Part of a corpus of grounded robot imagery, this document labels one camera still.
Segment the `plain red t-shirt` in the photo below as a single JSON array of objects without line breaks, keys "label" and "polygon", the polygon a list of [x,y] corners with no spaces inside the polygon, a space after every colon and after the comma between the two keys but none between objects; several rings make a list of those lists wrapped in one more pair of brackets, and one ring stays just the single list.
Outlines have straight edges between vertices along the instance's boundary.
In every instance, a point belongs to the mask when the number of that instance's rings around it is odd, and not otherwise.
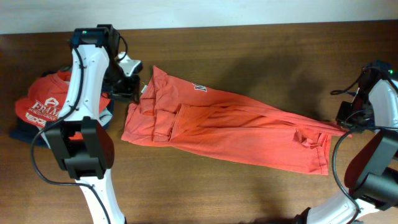
[{"label": "plain red t-shirt", "polygon": [[327,175],[335,124],[285,112],[154,68],[139,104],[128,108],[123,141],[200,156]]}]

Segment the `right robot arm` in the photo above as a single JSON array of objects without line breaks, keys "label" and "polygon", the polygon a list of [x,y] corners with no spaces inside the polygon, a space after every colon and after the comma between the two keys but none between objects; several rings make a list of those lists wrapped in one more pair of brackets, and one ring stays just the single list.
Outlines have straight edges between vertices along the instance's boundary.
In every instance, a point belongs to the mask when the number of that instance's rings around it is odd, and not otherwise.
[{"label": "right robot arm", "polygon": [[397,71],[375,60],[353,85],[358,87],[353,100],[341,103],[336,122],[350,134],[375,135],[347,166],[343,181],[333,173],[339,192],[292,223],[359,223],[360,217],[397,206],[397,170],[389,167],[397,159]]}]

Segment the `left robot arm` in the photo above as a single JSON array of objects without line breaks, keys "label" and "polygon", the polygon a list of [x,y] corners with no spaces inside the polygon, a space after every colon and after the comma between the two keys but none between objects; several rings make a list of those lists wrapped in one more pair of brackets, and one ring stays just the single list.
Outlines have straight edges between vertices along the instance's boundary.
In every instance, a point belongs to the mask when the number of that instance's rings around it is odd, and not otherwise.
[{"label": "left robot arm", "polygon": [[41,131],[61,170],[79,187],[94,223],[126,223],[114,193],[114,144],[100,124],[100,99],[139,102],[142,62],[119,53],[125,39],[111,24],[78,28],[70,38],[72,75],[56,121]]}]

